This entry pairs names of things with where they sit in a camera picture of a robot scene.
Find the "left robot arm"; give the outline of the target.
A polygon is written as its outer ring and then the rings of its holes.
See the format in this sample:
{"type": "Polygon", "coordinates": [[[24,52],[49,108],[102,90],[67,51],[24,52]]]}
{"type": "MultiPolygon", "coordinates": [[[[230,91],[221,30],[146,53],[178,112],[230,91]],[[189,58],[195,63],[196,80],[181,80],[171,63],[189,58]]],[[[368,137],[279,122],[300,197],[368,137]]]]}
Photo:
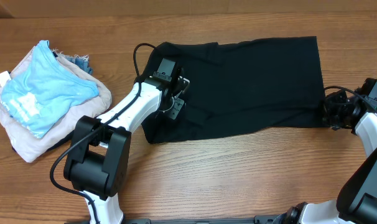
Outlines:
{"type": "Polygon", "coordinates": [[[96,118],[83,116],[72,137],[63,175],[83,194],[89,223],[122,223],[118,191],[126,175],[131,136],[150,115],[175,119],[184,105],[179,98],[189,86],[183,68],[163,58],[157,70],[112,110],[96,118]]]}

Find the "black t-shirt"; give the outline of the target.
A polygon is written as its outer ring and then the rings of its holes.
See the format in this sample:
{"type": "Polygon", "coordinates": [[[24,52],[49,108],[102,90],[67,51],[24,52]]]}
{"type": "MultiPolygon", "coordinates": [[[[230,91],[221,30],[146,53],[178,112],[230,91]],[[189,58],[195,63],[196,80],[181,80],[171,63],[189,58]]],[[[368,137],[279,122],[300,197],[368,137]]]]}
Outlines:
{"type": "Polygon", "coordinates": [[[270,127],[321,128],[325,98],[317,39],[258,39],[237,44],[160,44],[146,73],[168,58],[189,80],[175,119],[142,123],[151,144],[249,134],[270,127]]]}

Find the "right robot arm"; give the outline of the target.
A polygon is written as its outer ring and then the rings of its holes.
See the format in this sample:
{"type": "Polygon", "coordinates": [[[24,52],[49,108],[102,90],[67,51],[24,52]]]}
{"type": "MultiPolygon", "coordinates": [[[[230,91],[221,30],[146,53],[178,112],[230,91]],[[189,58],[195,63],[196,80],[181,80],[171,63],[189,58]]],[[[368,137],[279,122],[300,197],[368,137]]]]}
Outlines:
{"type": "Polygon", "coordinates": [[[323,120],[332,129],[349,129],[361,139],[366,160],[342,187],[337,199],[300,203],[276,217],[274,223],[377,223],[377,79],[347,94],[333,86],[323,104],[323,120]]]}

